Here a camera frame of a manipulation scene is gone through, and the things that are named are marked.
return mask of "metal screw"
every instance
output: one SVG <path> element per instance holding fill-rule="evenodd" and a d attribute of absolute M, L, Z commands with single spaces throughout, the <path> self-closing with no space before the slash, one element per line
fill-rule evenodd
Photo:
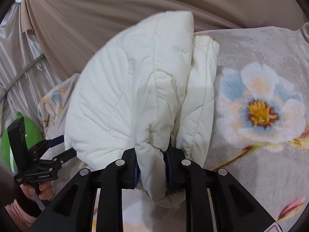
<path fill-rule="evenodd" d="M 83 168 L 82 170 L 79 171 L 79 174 L 81 176 L 85 176 L 89 173 L 89 170 L 87 168 Z"/>
<path fill-rule="evenodd" d="M 123 159 L 119 159 L 115 163 L 116 163 L 117 166 L 122 166 L 122 165 L 125 164 L 125 161 Z"/>
<path fill-rule="evenodd" d="M 218 170 L 218 174 L 222 175 L 222 176 L 225 176 L 228 174 L 228 172 L 224 169 L 224 168 L 220 168 Z"/>
<path fill-rule="evenodd" d="M 189 166 L 189 165 L 191 165 L 191 161 L 189 161 L 188 159 L 183 159 L 181 163 L 182 163 L 182 165 L 184 165 L 184 166 Z"/>

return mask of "finger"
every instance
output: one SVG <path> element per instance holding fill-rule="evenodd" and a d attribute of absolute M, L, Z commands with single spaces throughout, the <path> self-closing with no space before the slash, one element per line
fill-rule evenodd
<path fill-rule="evenodd" d="M 53 189 L 52 186 L 45 189 L 39 194 L 41 200 L 50 200 L 53 197 Z"/>
<path fill-rule="evenodd" d="M 48 189 L 51 184 L 52 184 L 51 181 L 40 182 L 39 183 L 39 190 L 43 192 L 44 190 Z"/>
<path fill-rule="evenodd" d="M 29 184 L 22 184 L 20 185 L 20 188 L 22 189 L 22 191 L 24 192 L 24 194 L 28 197 L 31 196 L 32 194 L 34 194 L 36 191 L 34 189 L 34 187 L 32 187 Z"/>

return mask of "yellow flower center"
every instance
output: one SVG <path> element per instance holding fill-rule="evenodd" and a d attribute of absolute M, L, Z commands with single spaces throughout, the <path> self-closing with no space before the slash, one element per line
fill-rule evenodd
<path fill-rule="evenodd" d="M 252 125 L 263 126 L 265 129 L 274 126 L 274 123 L 279 120 L 278 114 L 274 111 L 274 107 L 266 104 L 264 100 L 249 102 L 247 107 L 248 120 Z"/>

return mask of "green object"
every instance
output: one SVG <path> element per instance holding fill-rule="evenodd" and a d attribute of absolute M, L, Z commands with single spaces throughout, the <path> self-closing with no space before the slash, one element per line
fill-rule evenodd
<path fill-rule="evenodd" d="M 23 117 L 23 115 L 18 112 L 16 114 L 16 118 L 15 119 L 19 119 Z M 25 121 L 25 131 L 26 131 L 26 143 L 27 143 L 27 147 L 28 149 L 33 147 L 35 144 L 37 144 L 38 142 L 40 142 L 43 137 L 42 134 L 40 132 L 40 129 L 38 129 L 38 127 L 33 123 L 33 121 L 27 117 L 24 117 L 24 121 Z M 2 137 L 2 158 L 5 162 L 5 164 L 8 166 L 8 168 L 15 173 L 16 172 L 16 164 L 15 164 L 15 160 L 13 158 L 13 154 L 11 152 L 11 147 L 10 147 L 10 141 L 9 141 L 9 136 L 7 134 L 7 129 L 5 129 L 4 133 L 3 133 L 3 137 Z"/>

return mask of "floral blanket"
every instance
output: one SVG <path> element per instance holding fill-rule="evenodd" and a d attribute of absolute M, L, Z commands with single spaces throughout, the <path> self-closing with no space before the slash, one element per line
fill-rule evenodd
<path fill-rule="evenodd" d="M 214 127 L 204 168 L 226 168 L 283 232 L 294 225 L 309 200 L 308 32 L 309 24 L 295 32 L 276 27 L 207 32 L 221 49 Z M 61 135 L 60 120 L 73 84 L 64 82 L 41 101 L 40 114 L 49 133 Z M 81 168 L 80 161 L 75 164 L 74 173 Z M 60 178 L 62 183 L 69 180 Z M 125 232 L 185 231 L 184 202 L 163 208 L 139 190 L 123 190 L 122 199 Z"/>

